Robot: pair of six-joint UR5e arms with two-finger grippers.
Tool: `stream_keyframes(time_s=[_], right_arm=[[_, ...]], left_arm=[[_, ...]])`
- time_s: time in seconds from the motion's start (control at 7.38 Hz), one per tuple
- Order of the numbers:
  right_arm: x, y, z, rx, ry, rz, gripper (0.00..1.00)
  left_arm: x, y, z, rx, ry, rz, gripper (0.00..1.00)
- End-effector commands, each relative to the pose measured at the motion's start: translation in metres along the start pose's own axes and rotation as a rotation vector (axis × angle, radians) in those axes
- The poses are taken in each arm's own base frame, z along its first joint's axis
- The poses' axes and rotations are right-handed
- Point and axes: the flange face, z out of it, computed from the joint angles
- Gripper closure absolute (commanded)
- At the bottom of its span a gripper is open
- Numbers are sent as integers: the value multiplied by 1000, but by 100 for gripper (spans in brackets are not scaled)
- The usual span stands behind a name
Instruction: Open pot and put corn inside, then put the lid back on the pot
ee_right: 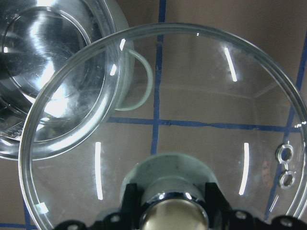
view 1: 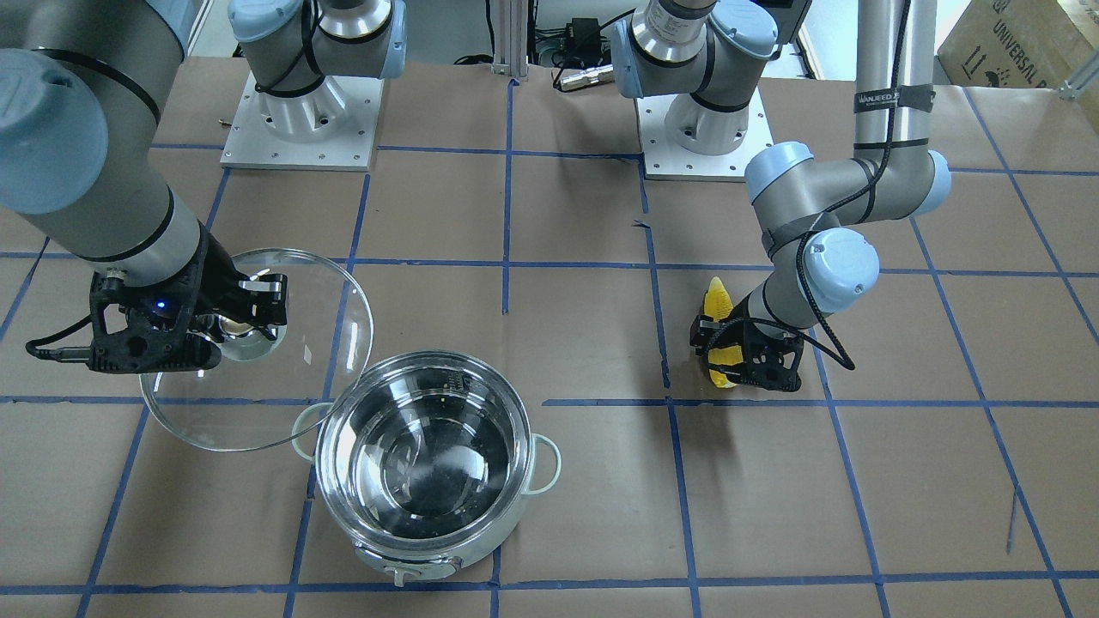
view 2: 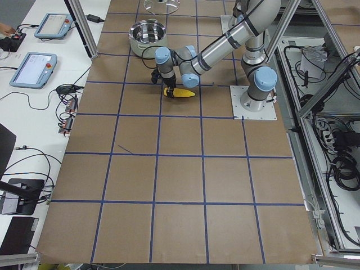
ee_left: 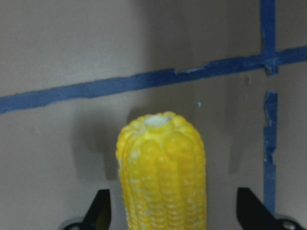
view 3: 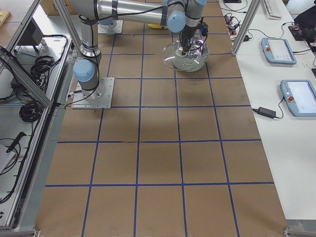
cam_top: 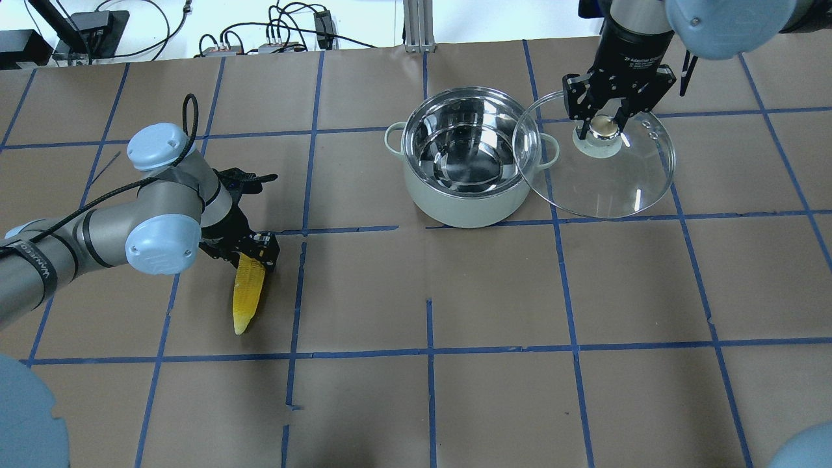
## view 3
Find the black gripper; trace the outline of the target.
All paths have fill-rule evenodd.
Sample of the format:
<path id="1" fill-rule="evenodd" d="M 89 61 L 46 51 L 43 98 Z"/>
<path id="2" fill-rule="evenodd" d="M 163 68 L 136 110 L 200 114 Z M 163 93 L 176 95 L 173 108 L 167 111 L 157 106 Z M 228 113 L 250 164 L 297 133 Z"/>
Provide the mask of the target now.
<path id="1" fill-rule="evenodd" d="M 204 21 L 200 21 L 196 27 L 185 26 L 180 34 L 180 51 L 182 55 L 185 55 L 186 52 L 190 51 L 191 48 L 191 38 L 196 34 L 196 31 L 199 30 L 200 34 L 203 37 L 208 35 L 208 24 Z"/>

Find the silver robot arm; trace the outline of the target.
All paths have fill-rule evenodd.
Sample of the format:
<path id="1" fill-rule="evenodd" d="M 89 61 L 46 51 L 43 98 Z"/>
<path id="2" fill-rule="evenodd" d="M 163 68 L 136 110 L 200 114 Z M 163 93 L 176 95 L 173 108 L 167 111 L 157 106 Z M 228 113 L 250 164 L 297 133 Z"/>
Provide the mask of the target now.
<path id="1" fill-rule="evenodd" d="M 178 33 L 178 40 L 162 51 L 162 60 L 171 69 L 195 72 L 207 61 L 204 0 L 165 0 L 161 5 L 131 0 L 72 0 L 70 4 L 81 22 L 83 59 L 75 63 L 74 76 L 84 99 L 98 99 L 105 92 L 99 78 L 101 51 L 97 35 L 121 33 L 123 21 L 150 23 Z"/>

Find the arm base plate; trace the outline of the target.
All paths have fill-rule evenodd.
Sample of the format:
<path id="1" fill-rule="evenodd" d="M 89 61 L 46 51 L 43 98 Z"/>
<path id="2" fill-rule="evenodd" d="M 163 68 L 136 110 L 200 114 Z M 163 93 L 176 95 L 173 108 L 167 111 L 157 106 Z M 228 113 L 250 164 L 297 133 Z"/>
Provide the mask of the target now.
<path id="1" fill-rule="evenodd" d="M 114 35 L 121 34 L 123 27 L 122 20 L 113 20 L 112 18 L 98 22 L 98 34 Z"/>
<path id="2" fill-rule="evenodd" d="M 97 89 L 87 98 L 91 92 L 82 90 L 78 82 L 76 90 L 81 90 L 81 92 L 74 95 L 72 109 L 110 109 L 114 84 L 115 78 L 101 78 Z"/>

